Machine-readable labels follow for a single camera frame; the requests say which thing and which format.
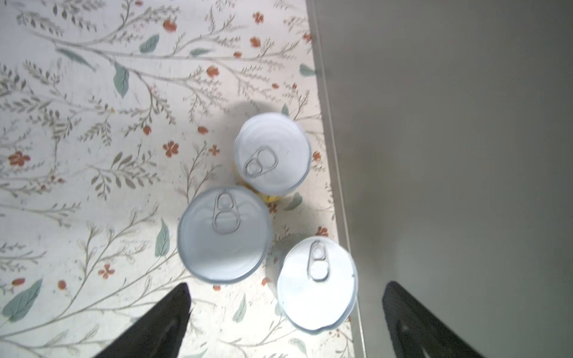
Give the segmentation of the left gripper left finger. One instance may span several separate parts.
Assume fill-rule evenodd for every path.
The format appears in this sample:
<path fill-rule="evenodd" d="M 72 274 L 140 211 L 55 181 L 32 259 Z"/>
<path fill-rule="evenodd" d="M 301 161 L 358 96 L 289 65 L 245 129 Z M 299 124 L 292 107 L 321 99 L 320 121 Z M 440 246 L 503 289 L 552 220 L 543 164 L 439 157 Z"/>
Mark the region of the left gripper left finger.
<path fill-rule="evenodd" d="M 178 357 L 191 303 L 188 285 L 180 283 L 97 356 Z"/>

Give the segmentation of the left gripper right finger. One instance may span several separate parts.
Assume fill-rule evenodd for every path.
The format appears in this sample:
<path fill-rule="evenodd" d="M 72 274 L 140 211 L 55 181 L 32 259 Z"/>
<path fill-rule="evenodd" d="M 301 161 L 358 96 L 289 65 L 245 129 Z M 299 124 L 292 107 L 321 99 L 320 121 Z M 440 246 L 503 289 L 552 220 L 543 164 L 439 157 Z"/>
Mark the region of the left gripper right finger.
<path fill-rule="evenodd" d="M 395 356 L 482 357 L 398 282 L 386 285 L 382 306 Z"/>

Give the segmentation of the pink label can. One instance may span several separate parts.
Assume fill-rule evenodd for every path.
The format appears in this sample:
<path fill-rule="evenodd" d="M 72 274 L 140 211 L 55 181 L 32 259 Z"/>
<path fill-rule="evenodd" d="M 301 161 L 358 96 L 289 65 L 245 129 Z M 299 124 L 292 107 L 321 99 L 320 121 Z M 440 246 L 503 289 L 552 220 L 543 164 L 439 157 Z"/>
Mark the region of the pink label can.
<path fill-rule="evenodd" d="M 255 272 L 272 243 L 267 206 L 242 186 L 211 188 L 191 201 L 178 224 L 178 253 L 207 283 L 240 282 Z"/>

